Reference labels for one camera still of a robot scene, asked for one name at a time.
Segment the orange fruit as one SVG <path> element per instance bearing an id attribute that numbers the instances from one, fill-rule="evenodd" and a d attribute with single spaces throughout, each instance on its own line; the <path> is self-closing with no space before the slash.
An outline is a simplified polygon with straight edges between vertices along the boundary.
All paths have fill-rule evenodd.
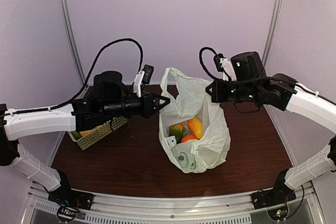
<path id="1" fill-rule="evenodd" d="M 181 143 L 185 143 L 190 140 L 198 140 L 198 138 L 194 135 L 186 135 L 181 139 Z"/>

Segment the pale green plastic bag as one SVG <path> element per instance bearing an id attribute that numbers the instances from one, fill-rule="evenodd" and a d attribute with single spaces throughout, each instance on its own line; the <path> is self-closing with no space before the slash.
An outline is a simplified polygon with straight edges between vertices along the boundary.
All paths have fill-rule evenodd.
<path id="1" fill-rule="evenodd" d="M 159 140 L 184 173 L 203 173 L 226 162 L 230 133 L 223 109 L 205 89 L 210 81 L 166 68 L 160 87 L 170 103 L 160 110 Z"/>

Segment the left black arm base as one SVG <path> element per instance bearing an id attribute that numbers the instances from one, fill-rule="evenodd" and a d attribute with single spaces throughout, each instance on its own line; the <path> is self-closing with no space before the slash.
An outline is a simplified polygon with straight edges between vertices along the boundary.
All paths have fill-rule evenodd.
<path id="1" fill-rule="evenodd" d="M 66 174 L 61 170 L 57 170 L 57 172 L 60 176 L 60 187 L 53 191 L 47 191 L 48 200 L 60 206 L 90 210 L 94 195 L 72 189 Z"/>

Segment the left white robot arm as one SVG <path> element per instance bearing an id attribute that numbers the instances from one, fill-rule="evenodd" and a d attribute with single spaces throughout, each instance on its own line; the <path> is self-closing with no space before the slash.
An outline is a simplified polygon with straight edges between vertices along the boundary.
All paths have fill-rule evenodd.
<path id="1" fill-rule="evenodd" d="M 93 87 L 82 99 L 64 105 L 27 110 L 8 109 L 1 104 L 1 165 L 11 166 L 40 183 L 64 205 L 76 197 L 65 175 L 28 154 L 18 139 L 49 132 L 82 132 L 104 125 L 123 116 L 149 118 L 170 103 L 170 98 L 142 92 L 151 74 L 140 71 L 130 91 L 122 82 L 122 74 L 106 71 L 94 77 Z"/>

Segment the peach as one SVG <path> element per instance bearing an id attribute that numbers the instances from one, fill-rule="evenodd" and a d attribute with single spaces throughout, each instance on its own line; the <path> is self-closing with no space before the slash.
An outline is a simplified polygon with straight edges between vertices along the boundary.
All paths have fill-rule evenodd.
<path id="1" fill-rule="evenodd" d="M 85 137 L 85 136 L 91 134 L 93 131 L 94 131 L 94 129 L 81 131 L 81 132 L 79 132 L 79 134 L 81 135 L 81 137 Z"/>

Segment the green orange papaya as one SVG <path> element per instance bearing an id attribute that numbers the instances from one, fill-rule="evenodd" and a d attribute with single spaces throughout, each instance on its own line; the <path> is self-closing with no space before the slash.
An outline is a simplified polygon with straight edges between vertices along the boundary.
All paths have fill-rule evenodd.
<path id="1" fill-rule="evenodd" d="M 174 136 L 177 143 L 180 143 L 184 134 L 184 126 L 182 123 L 171 125 L 169 128 L 169 136 Z"/>

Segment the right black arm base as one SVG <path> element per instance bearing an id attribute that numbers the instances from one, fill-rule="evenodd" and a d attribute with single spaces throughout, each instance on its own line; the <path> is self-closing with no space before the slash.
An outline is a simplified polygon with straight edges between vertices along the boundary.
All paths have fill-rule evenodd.
<path id="1" fill-rule="evenodd" d="M 294 190 L 285 185 L 285 175 L 288 170 L 285 169 L 279 173 L 272 189 L 258 190 L 250 195 L 254 209 L 281 205 L 296 199 Z"/>

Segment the orange yellow mango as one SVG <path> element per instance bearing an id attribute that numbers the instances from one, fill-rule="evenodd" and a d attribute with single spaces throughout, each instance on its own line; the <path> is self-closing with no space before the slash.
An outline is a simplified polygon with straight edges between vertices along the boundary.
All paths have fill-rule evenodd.
<path id="1" fill-rule="evenodd" d="M 193 117 L 187 120 L 187 126 L 190 132 L 193 133 L 198 139 L 201 139 L 203 136 L 203 124 L 197 117 Z"/>

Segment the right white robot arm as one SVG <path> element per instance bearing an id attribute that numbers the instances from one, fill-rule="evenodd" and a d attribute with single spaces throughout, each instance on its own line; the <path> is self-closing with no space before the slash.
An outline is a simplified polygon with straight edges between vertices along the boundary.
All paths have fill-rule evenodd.
<path id="1" fill-rule="evenodd" d="M 335 102 L 285 74 L 267 76 L 257 52 L 241 53 L 230 59 L 214 54 L 213 60 L 217 71 L 223 74 L 222 78 L 209 75 L 213 82 L 206 87 L 206 93 L 213 103 L 251 102 L 257 108 L 271 105 L 304 116 L 335 132 Z M 269 199 L 279 204 L 289 196 L 289 191 L 326 172 L 335 172 L 335 138 L 311 158 L 281 172 L 269 192 Z"/>

